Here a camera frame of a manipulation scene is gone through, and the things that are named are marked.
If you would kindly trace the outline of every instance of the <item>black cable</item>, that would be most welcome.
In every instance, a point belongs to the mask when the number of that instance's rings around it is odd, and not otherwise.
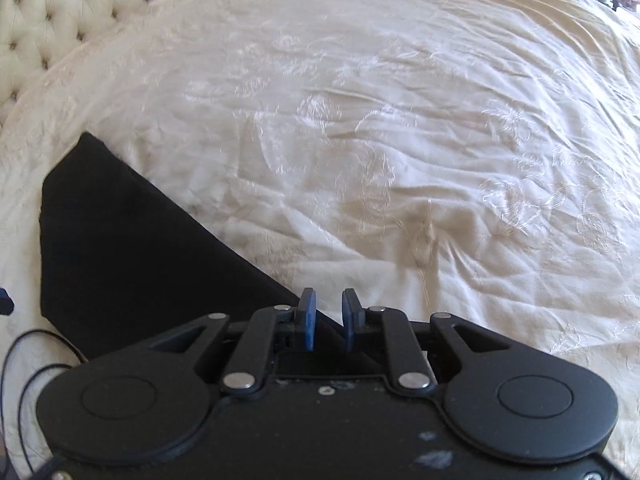
[[[73,346],[69,341],[64,339],[61,335],[52,332],[51,330],[45,330],[43,328],[35,328],[33,330],[29,330],[20,334],[14,342],[9,346],[6,355],[4,356],[4,361],[2,362],[2,371],[0,372],[0,433],[2,434],[2,448],[4,449],[4,456],[6,457],[6,463],[4,464],[4,469],[0,472],[0,480],[6,480],[6,477],[9,473],[9,450],[6,445],[6,439],[4,437],[4,378],[6,377],[6,368],[7,363],[9,362],[9,357],[11,357],[14,352],[16,346],[20,341],[25,339],[26,337],[33,334],[43,334],[51,336],[58,341],[60,341],[63,345],[65,345],[69,350],[73,352],[73,354],[78,358],[81,363],[85,363],[86,359],[82,356],[82,354]]]
[[[24,443],[24,437],[22,436],[21,421],[22,421],[22,406],[24,402],[24,396],[27,394],[27,390],[29,389],[29,386],[31,386],[31,383],[33,383],[33,381],[35,381],[38,377],[40,377],[44,372],[48,372],[49,370],[55,370],[55,369],[70,370],[71,368],[72,368],[71,365],[67,365],[64,363],[53,363],[47,366],[43,366],[39,370],[36,370],[31,377],[29,377],[29,380],[24,385],[24,388],[20,393],[20,400],[18,401],[18,439],[20,440],[20,448],[22,449],[22,454],[24,455],[24,461],[27,463],[27,466],[29,467],[31,474],[33,474],[35,471],[33,469],[33,466],[31,465],[31,460],[29,460],[29,457],[27,456],[27,447]]]

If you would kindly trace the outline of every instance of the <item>circular cover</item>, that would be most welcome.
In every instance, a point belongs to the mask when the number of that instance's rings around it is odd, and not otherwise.
[[[111,465],[142,464],[180,444],[208,411],[207,387],[180,356],[150,351],[75,368],[49,383],[37,404],[52,449]]]
[[[516,415],[548,418],[564,412],[574,395],[566,384],[551,377],[524,376],[503,383],[498,398]]]
[[[473,357],[447,385],[444,409],[495,456],[559,463],[604,446],[618,400],[585,368],[533,349],[510,349]]]

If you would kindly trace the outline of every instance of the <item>tufted headboard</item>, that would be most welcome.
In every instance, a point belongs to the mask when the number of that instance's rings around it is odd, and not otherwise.
[[[151,0],[0,0],[0,128],[26,88]]]

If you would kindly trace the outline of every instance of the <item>black fabric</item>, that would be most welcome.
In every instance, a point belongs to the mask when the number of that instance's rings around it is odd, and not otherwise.
[[[42,315],[89,359],[211,312],[298,304],[88,133],[46,177],[40,229]],[[344,347],[324,315],[316,340]]]

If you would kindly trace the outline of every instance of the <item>white bedspread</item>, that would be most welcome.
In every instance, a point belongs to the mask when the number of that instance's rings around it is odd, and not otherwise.
[[[89,130],[332,316],[352,286],[599,373],[620,399],[608,456],[640,479],[639,38],[591,0],[158,0],[0,134],[0,356],[46,326],[40,189]],[[10,365],[22,473],[17,395],[58,358],[33,340]]]

